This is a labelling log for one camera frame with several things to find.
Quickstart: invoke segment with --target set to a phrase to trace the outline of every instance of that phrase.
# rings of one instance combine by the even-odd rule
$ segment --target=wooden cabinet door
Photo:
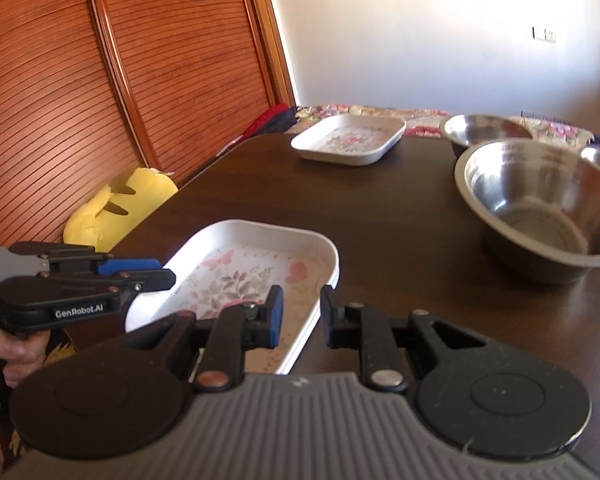
[[[244,0],[106,0],[131,91],[176,182],[270,104]]]
[[[86,0],[0,0],[0,244],[57,240],[139,159]]]

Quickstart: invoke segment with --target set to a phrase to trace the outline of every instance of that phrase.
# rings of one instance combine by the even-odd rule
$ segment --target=human hand
[[[42,366],[49,335],[47,330],[22,341],[0,329],[0,359],[7,361],[4,367],[7,386],[15,388],[24,377]]]
[[[31,334],[24,341],[22,357],[7,359],[4,365],[4,381],[10,388],[18,386],[21,380],[42,367],[46,357],[46,345],[49,342],[49,330]]]

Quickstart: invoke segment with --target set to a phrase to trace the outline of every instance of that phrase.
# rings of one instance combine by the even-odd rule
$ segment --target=floral blanket
[[[428,108],[380,108],[342,104],[311,106],[298,108],[296,113],[298,122],[287,133],[299,134],[326,117],[340,114],[399,118],[407,123],[405,136],[437,139],[442,138],[438,127],[440,121],[450,115],[443,110]],[[555,144],[572,150],[579,150],[593,139],[593,134],[589,130],[568,124],[521,116],[509,117],[509,119],[525,126],[534,136],[534,139],[539,142]]]

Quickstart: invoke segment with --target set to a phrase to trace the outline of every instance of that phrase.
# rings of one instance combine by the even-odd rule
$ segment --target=red cloth
[[[280,112],[284,112],[289,105],[286,103],[280,103],[279,105],[275,105],[273,108],[269,108],[266,112],[264,112],[260,117],[258,117],[251,126],[249,126],[244,133],[240,136],[240,140],[245,140],[251,137],[255,132],[257,132],[261,127],[263,127],[267,122],[273,119]]]

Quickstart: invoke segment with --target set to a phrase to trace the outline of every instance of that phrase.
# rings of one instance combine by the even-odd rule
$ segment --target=wall outlet
[[[531,27],[531,35],[534,40],[551,41],[552,43],[557,41],[555,32],[544,27]]]

